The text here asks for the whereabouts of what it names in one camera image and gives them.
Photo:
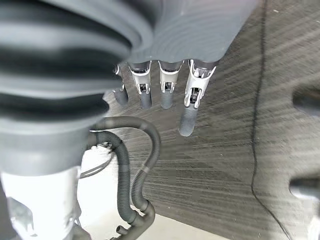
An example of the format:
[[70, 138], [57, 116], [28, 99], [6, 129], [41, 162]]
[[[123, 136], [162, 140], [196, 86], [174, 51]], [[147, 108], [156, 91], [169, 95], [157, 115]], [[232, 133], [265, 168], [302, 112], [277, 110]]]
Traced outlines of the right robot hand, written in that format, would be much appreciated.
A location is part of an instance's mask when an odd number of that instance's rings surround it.
[[20, 240], [88, 240], [77, 186], [83, 154], [107, 145], [118, 164], [117, 210], [135, 240], [154, 222], [144, 182], [160, 157], [156, 127], [107, 117], [104, 94], [127, 102], [127, 63], [143, 109], [160, 67], [161, 105], [172, 105], [184, 61], [189, 75], [179, 133], [193, 132], [216, 67], [256, 0], [3, 0], [0, 3], [0, 182]]

